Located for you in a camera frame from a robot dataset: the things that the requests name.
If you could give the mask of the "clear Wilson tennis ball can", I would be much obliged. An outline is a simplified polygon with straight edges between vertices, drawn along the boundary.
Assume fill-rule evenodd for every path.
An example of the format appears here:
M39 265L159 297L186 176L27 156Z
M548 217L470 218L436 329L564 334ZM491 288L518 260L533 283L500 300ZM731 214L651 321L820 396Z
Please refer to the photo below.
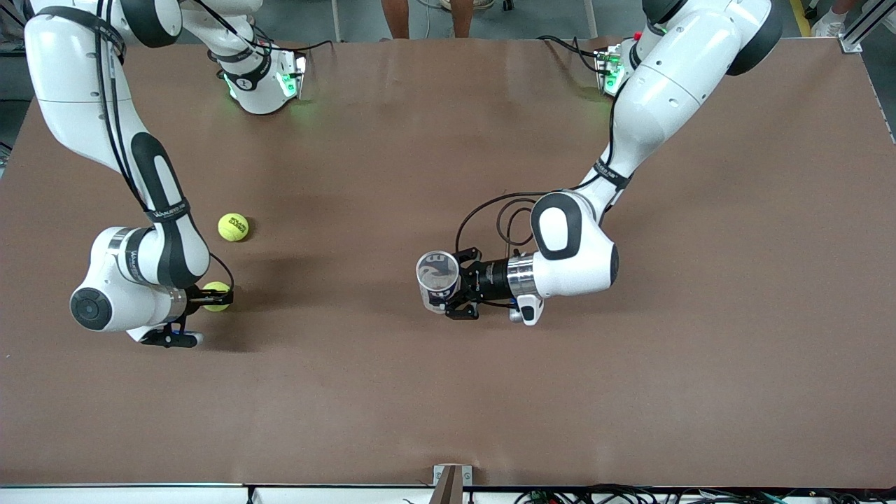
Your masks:
M458 260L446 251L431 251L417 261L415 272L425 308L436 314L445 314L451 299L460 290L461 268Z

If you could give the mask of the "yellow tennis ball black print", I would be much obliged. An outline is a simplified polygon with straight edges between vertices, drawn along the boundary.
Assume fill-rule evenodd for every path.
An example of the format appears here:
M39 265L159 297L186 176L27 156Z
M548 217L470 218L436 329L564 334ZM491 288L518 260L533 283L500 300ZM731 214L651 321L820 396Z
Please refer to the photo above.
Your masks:
M239 213L227 213L218 220L217 231L227 242L240 242L249 235L249 220Z

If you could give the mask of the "aluminium frame profile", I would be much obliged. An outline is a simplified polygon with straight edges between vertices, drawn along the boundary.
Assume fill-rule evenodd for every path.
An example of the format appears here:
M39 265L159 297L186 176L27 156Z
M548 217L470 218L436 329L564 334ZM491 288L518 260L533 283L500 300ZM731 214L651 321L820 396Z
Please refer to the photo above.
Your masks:
M860 16L839 35L843 52L861 53L861 42L877 27L896 35L896 0L867 0Z

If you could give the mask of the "white sneaker with sock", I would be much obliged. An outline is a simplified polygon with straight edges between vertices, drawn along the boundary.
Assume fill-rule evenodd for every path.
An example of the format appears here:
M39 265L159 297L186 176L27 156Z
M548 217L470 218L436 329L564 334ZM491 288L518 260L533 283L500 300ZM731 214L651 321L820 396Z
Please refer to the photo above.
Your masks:
M854 7L855 0L833 0L831 8L820 16L813 25L813 37L837 38L847 20L847 15Z

